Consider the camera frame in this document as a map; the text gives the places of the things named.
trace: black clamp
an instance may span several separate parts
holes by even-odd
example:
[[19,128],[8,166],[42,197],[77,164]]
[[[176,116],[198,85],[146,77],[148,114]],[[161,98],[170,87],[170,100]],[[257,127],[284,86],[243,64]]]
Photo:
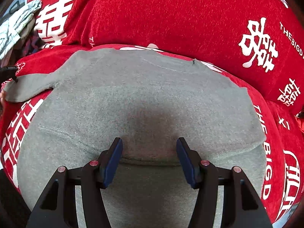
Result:
[[3,67],[0,68],[0,83],[3,83],[10,78],[12,78],[15,82],[18,82],[16,77],[16,72],[18,71],[18,67]]
[[177,140],[176,151],[188,184],[199,188],[188,228],[212,228],[219,185],[224,185],[221,228],[272,228],[258,194],[240,167],[215,167],[191,150],[184,138]]
[[[78,228],[76,185],[81,185],[87,228],[111,228],[100,189],[112,182],[122,150],[122,140],[115,138],[109,150],[84,167],[68,170],[60,166],[40,195],[26,228]],[[258,194],[240,167],[215,167],[190,150],[184,138],[177,140],[176,150],[187,182],[199,189],[188,228],[213,227],[219,185],[224,185],[221,228],[272,228]]]
[[109,150],[84,167],[68,170],[60,166],[41,193],[26,228],[78,228],[76,185],[81,185],[87,228],[111,228],[100,189],[112,182],[122,151],[123,141],[115,138]]

